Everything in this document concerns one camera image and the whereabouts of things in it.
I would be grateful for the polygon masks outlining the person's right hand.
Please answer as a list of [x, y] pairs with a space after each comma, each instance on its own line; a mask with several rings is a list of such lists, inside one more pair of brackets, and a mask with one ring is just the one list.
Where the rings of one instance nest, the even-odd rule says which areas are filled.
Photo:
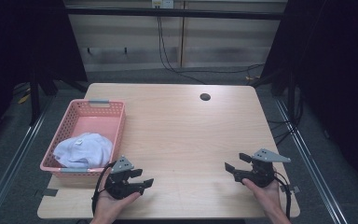
[[267, 217], [285, 217], [281, 206], [279, 183], [276, 180], [264, 188], [258, 187], [247, 178], [242, 180], [242, 184], [254, 194]]

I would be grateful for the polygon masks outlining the white wall socket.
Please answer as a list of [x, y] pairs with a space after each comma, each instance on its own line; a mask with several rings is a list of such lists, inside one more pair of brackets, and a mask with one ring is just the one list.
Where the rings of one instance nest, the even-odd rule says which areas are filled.
[[173, 0], [151, 0], [152, 8], [165, 8], [173, 9], [174, 1]]

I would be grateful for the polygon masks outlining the person's left hand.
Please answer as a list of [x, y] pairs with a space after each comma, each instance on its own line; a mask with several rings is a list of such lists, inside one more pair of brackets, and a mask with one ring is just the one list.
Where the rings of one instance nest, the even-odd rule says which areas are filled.
[[141, 196], [141, 194], [139, 192], [134, 192], [124, 199], [116, 200], [109, 193], [103, 190], [104, 185], [105, 178], [101, 181], [99, 187], [100, 194], [98, 202], [96, 203], [93, 219], [112, 220], [115, 222], [119, 214], [127, 206], [135, 202]]

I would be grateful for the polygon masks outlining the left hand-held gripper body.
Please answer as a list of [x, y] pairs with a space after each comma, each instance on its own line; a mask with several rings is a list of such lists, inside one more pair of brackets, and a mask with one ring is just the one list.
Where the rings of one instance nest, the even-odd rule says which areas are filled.
[[143, 189], [136, 189], [135, 183], [130, 183], [130, 170], [136, 170], [134, 165], [122, 155], [116, 161], [107, 165], [109, 171], [105, 180], [104, 189], [117, 200], [124, 199], [134, 192], [144, 193]]

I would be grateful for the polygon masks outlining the pink plastic basket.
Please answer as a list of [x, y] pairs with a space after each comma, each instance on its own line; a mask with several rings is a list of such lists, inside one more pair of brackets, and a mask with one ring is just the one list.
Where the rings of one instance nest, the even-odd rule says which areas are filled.
[[109, 162], [112, 162], [119, 154], [125, 118], [123, 102], [82, 99], [71, 101], [40, 163], [40, 169], [58, 178], [99, 175], [104, 165], [98, 168], [67, 168], [54, 158], [53, 151], [66, 139], [82, 133], [98, 133], [113, 143], [109, 156]]

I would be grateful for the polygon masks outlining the black metal stand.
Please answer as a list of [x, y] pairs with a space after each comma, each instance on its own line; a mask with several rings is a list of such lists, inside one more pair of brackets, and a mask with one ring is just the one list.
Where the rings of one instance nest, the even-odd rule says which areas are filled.
[[286, 103], [288, 117], [290, 120], [294, 120], [295, 115], [295, 91], [296, 91], [296, 80], [295, 75], [292, 71], [287, 69], [279, 68], [271, 72], [266, 72], [265, 69], [262, 72], [260, 78], [256, 78], [250, 82], [250, 86], [258, 88], [262, 85], [271, 85], [271, 93], [274, 96], [282, 96], [286, 93]]
[[68, 77], [65, 77], [61, 74], [49, 71], [47, 74], [42, 75], [41, 73], [32, 70], [29, 75], [29, 84], [30, 84], [30, 96], [31, 96], [31, 108], [32, 116], [30, 125], [33, 126], [36, 124], [37, 120], [41, 117], [41, 109], [39, 103], [39, 88], [42, 88], [42, 91], [47, 96], [53, 96], [58, 92], [57, 86], [54, 83], [55, 80], [62, 81], [63, 83], [75, 88], [80, 92], [86, 92], [87, 88], [78, 82], [71, 80]]

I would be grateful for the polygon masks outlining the black horizontal bar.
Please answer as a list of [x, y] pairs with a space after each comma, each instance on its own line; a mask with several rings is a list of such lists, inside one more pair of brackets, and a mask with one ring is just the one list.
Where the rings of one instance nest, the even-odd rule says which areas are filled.
[[104, 16], [150, 16], [179, 18], [213, 18], [279, 21], [285, 17], [283, 13], [216, 11], [193, 9], [164, 8], [115, 8], [115, 7], [67, 7], [68, 14], [104, 15]]

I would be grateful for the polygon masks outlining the white printed cloth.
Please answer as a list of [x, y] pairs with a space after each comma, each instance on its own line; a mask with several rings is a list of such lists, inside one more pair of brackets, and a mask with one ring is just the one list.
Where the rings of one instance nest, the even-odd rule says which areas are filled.
[[55, 160], [67, 168], [100, 168], [110, 160], [113, 143], [99, 133], [82, 133], [54, 149]]

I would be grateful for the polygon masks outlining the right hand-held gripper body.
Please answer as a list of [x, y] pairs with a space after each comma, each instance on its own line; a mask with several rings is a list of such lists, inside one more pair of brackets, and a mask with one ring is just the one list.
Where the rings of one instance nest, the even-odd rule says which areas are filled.
[[252, 165], [252, 170], [243, 171], [235, 168], [237, 174], [233, 177], [236, 182], [242, 182], [244, 178], [250, 179], [260, 188], [267, 187], [274, 180], [274, 162], [291, 161], [290, 158], [264, 148], [259, 149], [251, 157], [252, 161], [250, 164]]

